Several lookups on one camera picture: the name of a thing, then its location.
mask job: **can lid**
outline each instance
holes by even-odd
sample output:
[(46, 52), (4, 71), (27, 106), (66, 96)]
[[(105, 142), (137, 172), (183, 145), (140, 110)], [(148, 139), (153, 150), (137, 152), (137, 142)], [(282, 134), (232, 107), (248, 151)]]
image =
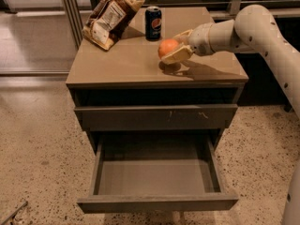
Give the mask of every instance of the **can lid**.
[(150, 6), (147, 8), (147, 11), (151, 11), (151, 12), (160, 11), (160, 8), (157, 6)]

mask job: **open drawer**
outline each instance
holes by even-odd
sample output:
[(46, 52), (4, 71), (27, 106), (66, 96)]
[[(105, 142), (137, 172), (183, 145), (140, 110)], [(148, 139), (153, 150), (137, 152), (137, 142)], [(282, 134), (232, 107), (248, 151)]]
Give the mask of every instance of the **open drawer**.
[(77, 107), (83, 130), (170, 130), (228, 128), (236, 104)]
[(205, 131), (101, 135), (84, 213), (228, 210), (237, 202), (218, 177)]

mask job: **soda can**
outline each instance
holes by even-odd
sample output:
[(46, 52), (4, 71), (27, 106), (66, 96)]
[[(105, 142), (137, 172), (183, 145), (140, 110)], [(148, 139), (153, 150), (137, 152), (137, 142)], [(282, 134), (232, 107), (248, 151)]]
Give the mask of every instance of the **soda can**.
[(145, 11), (145, 33), (146, 39), (156, 41), (160, 39), (161, 32), (161, 10), (159, 7), (151, 6)]

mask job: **brown bag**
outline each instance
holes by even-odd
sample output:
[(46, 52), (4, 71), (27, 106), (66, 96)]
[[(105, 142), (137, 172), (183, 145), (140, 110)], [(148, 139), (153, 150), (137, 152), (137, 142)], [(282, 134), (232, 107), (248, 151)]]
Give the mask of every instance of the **brown bag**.
[(101, 0), (86, 22), (83, 36), (108, 51), (143, 3), (144, 0)]

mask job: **wooden cabinet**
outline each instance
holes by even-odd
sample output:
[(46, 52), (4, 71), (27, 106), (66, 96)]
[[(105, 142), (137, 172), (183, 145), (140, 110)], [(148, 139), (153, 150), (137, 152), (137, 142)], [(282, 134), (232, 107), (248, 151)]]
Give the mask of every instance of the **wooden cabinet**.
[[(204, 7), (163, 8), (162, 37), (212, 19)], [(84, 40), (67, 78), (96, 163), (85, 213), (222, 210), (214, 151), (248, 76), (234, 54), (171, 66), (144, 37), (144, 9), (108, 52)]]

